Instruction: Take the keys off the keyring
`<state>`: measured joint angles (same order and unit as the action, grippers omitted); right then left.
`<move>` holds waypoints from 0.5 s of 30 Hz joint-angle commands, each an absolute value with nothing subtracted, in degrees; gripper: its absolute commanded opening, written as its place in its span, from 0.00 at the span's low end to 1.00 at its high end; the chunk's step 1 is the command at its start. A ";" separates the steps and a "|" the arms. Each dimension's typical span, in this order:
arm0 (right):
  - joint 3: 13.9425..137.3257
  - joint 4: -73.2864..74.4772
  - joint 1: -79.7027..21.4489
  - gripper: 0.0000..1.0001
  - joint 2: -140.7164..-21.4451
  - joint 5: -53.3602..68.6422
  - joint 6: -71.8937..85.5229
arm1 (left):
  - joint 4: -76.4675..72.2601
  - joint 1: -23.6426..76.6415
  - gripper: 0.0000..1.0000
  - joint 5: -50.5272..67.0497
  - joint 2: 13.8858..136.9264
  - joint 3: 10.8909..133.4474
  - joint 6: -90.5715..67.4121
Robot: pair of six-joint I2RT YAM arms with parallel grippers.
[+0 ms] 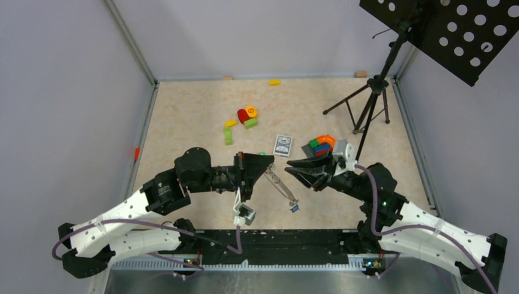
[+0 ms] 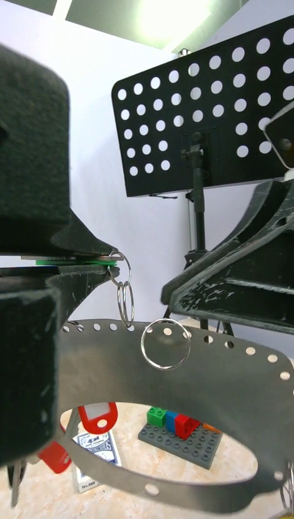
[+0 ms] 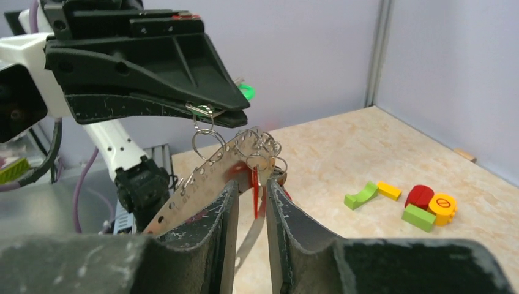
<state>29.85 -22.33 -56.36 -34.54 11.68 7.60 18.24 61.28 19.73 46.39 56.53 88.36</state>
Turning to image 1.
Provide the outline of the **perforated metal keyring plate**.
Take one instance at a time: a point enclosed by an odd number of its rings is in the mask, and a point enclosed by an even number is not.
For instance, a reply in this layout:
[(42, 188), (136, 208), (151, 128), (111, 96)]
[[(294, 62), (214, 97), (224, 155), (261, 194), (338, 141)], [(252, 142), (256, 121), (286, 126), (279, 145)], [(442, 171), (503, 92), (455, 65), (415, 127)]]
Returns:
[(279, 191), (279, 193), (288, 200), (289, 208), (298, 205), (299, 200), (294, 196), (286, 184), (280, 179), (280, 177), (274, 172), (275, 165), (270, 164), (267, 170), (264, 172), (266, 179)]

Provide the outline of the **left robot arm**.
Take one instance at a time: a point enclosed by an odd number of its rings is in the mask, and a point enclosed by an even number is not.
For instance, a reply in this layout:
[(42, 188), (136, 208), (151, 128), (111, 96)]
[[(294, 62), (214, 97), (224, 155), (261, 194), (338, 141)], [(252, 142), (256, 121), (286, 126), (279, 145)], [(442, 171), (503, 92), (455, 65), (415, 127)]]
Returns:
[(238, 152), (231, 165), (212, 166), (206, 149), (190, 148), (175, 159), (173, 168), (158, 173), (122, 203), (82, 224), (62, 224), (58, 244), (66, 252), (58, 254), (52, 248), (51, 255), (69, 274), (82, 279), (130, 257), (176, 249), (189, 253), (196, 246), (195, 231), (162, 225), (158, 219), (188, 206), (191, 194), (232, 192), (234, 225), (250, 225), (256, 213), (246, 201), (274, 160)]

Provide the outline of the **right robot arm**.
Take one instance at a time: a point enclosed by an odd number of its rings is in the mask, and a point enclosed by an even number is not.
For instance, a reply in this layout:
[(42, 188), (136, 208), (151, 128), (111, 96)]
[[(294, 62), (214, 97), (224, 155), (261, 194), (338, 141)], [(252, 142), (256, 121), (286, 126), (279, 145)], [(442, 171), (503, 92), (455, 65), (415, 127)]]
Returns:
[(397, 184), (380, 163), (369, 167), (331, 154), (290, 160), (285, 171), (316, 192), (331, 188), (362, 202), (359, 245), (366, 252), (395, 252), (440, 267), (473, 290), (497, 293), (507, 238), (470, 232), (419, 208), (394, 191)]

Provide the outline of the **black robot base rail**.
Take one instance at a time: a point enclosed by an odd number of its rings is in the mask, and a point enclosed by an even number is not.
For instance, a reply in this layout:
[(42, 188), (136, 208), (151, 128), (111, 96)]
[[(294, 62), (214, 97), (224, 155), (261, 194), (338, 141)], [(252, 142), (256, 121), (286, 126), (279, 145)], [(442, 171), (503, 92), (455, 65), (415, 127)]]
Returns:
[(182, 237), (182, 244), (171, 253), (199, 257), (203, 265), (238, 265), (247, 261), (253, 266), (345, 265), (349, 256), (366, 254), (358, 234), (342, 229), (318, 230), (242, 230), (242, 253), (237, 247), (235, 230), (203, 230), (201, 238)]

